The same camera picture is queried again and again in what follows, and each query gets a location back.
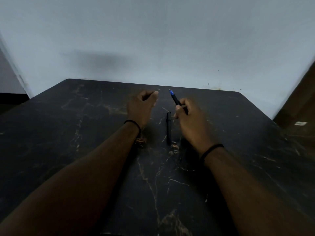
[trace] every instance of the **black table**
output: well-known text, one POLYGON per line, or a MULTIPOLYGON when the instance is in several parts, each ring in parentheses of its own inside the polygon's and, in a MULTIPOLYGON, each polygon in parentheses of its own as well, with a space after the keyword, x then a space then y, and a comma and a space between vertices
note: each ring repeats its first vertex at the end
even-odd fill
MULTIPOLYGON (((169 87, 78 79, 67 79, 0 116, 1 220, 46 179, 114 133, 126 119, 128 96, 142 88, 158 90, 159 100, 143 131, 144 142, 132 148, 95 231, 236 234, 211 173, 195 162, 177 120, 172 123, 174 146, 166 143, 166 113, 175 109, 169 87)), ((172 90, 200 104, 227 150, 260 183, 315 217, 315 164, 272 120, 238 92, 172 90)))

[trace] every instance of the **small white object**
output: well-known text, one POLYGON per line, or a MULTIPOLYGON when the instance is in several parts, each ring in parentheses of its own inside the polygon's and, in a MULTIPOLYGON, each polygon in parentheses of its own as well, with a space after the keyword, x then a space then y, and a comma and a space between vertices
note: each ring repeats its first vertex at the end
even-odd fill
POLYGON ((296 122, 294 125, 297 125, 297 126, 305 126, 307 122, 296 122))

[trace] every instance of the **person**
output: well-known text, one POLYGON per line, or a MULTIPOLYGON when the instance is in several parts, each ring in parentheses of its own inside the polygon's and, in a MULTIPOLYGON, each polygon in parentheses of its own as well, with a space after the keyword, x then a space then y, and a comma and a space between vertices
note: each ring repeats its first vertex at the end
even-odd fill
MULTIPOLYGON (((157 91, 142 91, 127 105, 128 119, 141 129, 148 122, 157 91)), ((205 153, 219 141, 205 115, 190 99, 176 106, 183 136, 205 153)), ((139 128, 126 122, 85 157, 53 175, 0 225, 0 235, 87 235, 104 210, 139 128)), ((205 158, 240 235, 315 235, 312 221, 287 207, 261 186, 233 157, 218 147, 205 158)))

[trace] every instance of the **wall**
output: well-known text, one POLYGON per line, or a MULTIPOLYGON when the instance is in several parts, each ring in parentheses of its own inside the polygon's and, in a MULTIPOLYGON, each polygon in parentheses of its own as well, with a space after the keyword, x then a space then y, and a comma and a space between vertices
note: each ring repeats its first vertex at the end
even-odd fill
POLYGON ((8 60, 0 48, 0 93, 21 93, 25 94, 22 85, 19 83, 8 60))
POLYGON ((315 0, 0 0, 30 96, 67 78, 239 91, 274 117, 315 54, 315 0))

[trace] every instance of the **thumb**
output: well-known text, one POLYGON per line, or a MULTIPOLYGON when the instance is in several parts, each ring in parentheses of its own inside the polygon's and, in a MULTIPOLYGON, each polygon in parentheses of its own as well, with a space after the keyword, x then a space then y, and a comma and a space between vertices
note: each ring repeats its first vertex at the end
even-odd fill
POLYGON ((176 105, 175 118, 181 119, 181 118, 184 118, 185 116, 187 116, 187 115, 186 115, 184 109, 181 106, 176 105))
POLYGON ((149 103, 150 106, 154 106, 155 102, 157 101, 157 98, 158 98, 158 91, 154 91, 145 102, 149 103))

